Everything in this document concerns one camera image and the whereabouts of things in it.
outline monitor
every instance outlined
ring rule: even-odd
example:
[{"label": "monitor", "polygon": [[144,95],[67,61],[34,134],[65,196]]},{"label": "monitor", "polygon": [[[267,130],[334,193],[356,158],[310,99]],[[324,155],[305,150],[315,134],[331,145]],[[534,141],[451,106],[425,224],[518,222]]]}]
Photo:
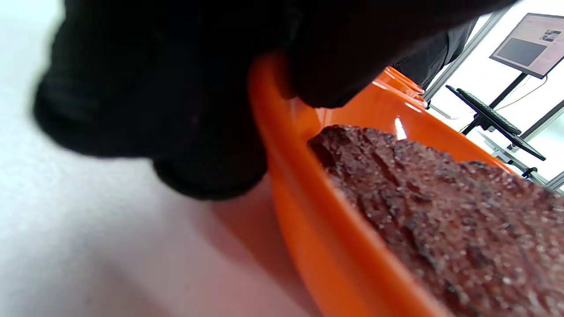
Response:
[{"label": "monitor", "polygon": [[528,13],[490,56],[537,78],[564,59],[564,16]]}]

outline orange dish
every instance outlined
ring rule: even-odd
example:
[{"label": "orange dish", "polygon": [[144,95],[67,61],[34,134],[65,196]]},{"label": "orange dish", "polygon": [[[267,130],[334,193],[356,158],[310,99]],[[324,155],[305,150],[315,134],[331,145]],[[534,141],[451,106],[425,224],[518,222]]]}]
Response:
[{"label": "orange dish", "polygon": [[288,86],[285,58],[255,61],[253,114],[268,153],[279,225],[292,260],[325,316],[445,316],[362,215],[346,201],[306,142],[330,125],[372,127],[450,153],[500,161],[383,81],[339,109],[313,109]]}]

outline black keyboard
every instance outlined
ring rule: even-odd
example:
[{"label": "black keyboard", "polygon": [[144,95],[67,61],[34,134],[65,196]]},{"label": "black keyboard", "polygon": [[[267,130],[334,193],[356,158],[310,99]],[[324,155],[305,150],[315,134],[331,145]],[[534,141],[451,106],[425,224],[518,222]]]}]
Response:
[{"label": "black keyboard", "polygon": [[486,113],[488,118],[495,121],[498,125],[500,125],[505,130],[514,133],[514,134],[521,134],[521,130],[519,130],[516,126],[512,125],[506,118],[500,116],[495,110],[490,108],[490,106],[483,103],[480,99],[476,98],[473,94],[458,88],[459,94],[461,94],[464,98],[474,104],[477,108],[479,108],[482,112]]}]

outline monitor stand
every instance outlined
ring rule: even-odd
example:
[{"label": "monitor stand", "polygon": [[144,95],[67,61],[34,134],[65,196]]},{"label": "monitor stand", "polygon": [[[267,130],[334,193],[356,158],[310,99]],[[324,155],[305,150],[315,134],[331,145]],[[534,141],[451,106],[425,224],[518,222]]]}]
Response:
[{"label": "monitor stand", "polygon": [[[497,107],[507,96],[521,83],[528,74],[521,73],[515,80],[507,86],[507,88],[490,104],[490,108],[494,109]],[[479,118],[474,118],[474,120],[462,131],[462,134],[468,135],[473,128],[479,125]]]}]

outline person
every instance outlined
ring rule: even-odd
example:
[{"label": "person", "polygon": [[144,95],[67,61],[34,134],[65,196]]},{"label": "person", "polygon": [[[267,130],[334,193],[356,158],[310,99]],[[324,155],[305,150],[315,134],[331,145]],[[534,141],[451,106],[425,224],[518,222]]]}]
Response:
[{"label": "person", "polygon": [[256,56],[285,50],[297,95],[341,107],[397,56],[515,1],[65,0],[33,115],[65,148],[146,157],[176,191],[229,199],[267,170]]},{"label": "person", "polygon": [[402,72],[423,89],[427,89],[437,74],[455,61],[464,49],[478,18],[432,36],[392,67]]}]

